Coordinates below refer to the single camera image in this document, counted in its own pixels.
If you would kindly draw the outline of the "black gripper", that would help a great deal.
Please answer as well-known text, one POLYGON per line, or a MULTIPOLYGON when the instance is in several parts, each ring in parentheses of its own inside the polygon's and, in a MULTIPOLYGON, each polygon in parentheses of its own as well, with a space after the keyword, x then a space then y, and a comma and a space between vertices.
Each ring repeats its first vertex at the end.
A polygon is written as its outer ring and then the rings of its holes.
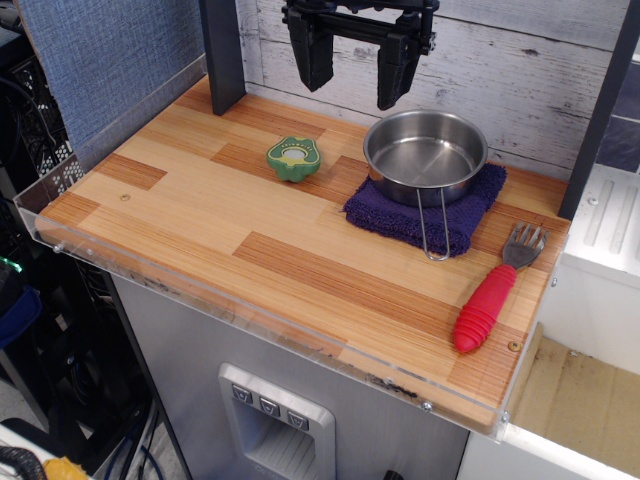
POLYGON ((377 44, 377 106, 406 94, 422 54, 433 50, 438 1, 287 1, 282 7, 302 83, 314 92, 333 77, 333 38, 377 44))

